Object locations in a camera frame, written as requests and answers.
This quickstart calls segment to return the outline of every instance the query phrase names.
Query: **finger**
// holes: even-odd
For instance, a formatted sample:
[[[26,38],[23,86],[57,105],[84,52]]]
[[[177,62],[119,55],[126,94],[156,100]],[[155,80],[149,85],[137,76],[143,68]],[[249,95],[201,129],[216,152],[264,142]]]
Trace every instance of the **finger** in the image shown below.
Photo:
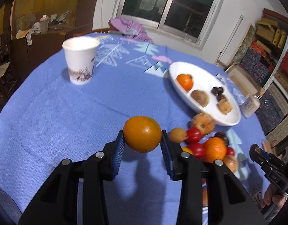
[[[277,205],[278,209],[281,209],[285,203],[285,197],[283,195],[273,195],[272,201]]]
[[[271,197],[272,197],[272,185],[270,184],[263,197],[263,200],[266,203],[266,205],[270,205]]]
[[[264,208],[266,206],[265,202],[263,202],[263,200],[260,201],[260,207]]]

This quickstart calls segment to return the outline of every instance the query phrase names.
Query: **wooden cabinet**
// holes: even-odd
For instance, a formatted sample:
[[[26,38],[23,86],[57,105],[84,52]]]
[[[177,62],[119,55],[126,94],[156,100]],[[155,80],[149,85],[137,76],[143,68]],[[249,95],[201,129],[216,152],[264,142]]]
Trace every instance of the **wooden cabinet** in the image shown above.
[[[61,25],[50,25],[47,34],[32,35],[32,45],[26,45],[26,38],[11,40],[11,57],[22,80],[50,56],[62,49],[62,43],[73,33],[89,31],[96,0],[15,0],[13,8],[13,37],[19,30],[25,31],[40,20],[42,15],[57,14],[57,18],[72,11],[72,20]]]

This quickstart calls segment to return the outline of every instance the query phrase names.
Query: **white paper cup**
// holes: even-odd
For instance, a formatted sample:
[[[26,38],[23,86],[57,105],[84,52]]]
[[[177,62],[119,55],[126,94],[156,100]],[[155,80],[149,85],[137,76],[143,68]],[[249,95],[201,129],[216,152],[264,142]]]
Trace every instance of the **white paper cup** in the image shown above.
[[[63,42],[71,83],[85,85],[91,81],[99,44],[99,39],[87,36],[74,37]]]

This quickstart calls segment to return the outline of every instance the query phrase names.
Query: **tomato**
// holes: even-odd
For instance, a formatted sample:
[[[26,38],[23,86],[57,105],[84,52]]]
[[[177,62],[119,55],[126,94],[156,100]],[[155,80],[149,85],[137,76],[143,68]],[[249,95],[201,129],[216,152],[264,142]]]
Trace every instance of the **tomato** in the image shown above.
[[[204,145],[199,143],[191,143],[188,148],[193,152],[194,156],[201,160],[205,156]]]
[[[231,147],[227,147],[226,156],[234,156],[234,150]]]
[[[202,134],[198,128],[192,127],[189,128],[186,132],[188,134],[188,139],[186,142],[189,144],[198,143],[202,139]]]

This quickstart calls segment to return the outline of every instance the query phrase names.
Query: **cloth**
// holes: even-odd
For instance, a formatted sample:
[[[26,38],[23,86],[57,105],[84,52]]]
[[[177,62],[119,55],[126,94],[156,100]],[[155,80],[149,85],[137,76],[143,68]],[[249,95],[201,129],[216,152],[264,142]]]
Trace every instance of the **cloth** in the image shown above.
[[[142,24],[137,21],[130,19],[110,19],[110,23],[117,30],[121,31],[123,34],[127,35],[128,38],[138,39],[145,42],[153,43],[152,39],[148,36],[145,31],[145,28]]]
[[[189,62],[228,77],[222,69],[166,46],[117,35],[90,36],[100,37],[101,44],[88,84],[70,83],[61,50],[28,76],[1,111],[0,190],[22,212],[61,160],[85,160],[102,150],[130,117],[150,116],[167,132],[187,129],[196,113],[165,77],[172,62]],[[266,140],[256,115],[242,117],[230,128],[216,126],[215,131],[227,133],[239,160],[236,176],[251,196],[259,197],[269,182],[248,159],[250,146]],[[181,181],[171,181],[166,173],[160,146],[147,154],[126,147],[118,176],[104,182],[109,223],[175,225],[180,191]]]
[[[36,22],[32,26],[31,31],[26,36],[27,45],[28,46],[32,45],[31,35],[40,34],[40,33],[41,33],[40,22]]]
[[[61,16],[59,16],[59,18],[57,19],[58,22],[63,21],[66,17],[68,13],[72,13],[72,11],[67,10],[65,13],[63,13]]]
[[[16,34],[16,39],[25,37],[30,31],[31,29],[26,30],[26,31],[18,31],[18,33]]]

